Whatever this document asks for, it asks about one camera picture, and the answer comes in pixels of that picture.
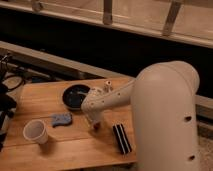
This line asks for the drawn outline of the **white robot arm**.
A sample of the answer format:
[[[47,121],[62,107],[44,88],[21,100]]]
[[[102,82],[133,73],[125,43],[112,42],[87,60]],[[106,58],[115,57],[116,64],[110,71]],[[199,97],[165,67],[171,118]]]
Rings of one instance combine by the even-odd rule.
[[[108,93],[89,91],[81,109],[90,124],[101,112],[129,104],[139,171],[200,171],[196,124],[196,69],[184,61],[150,65]]]

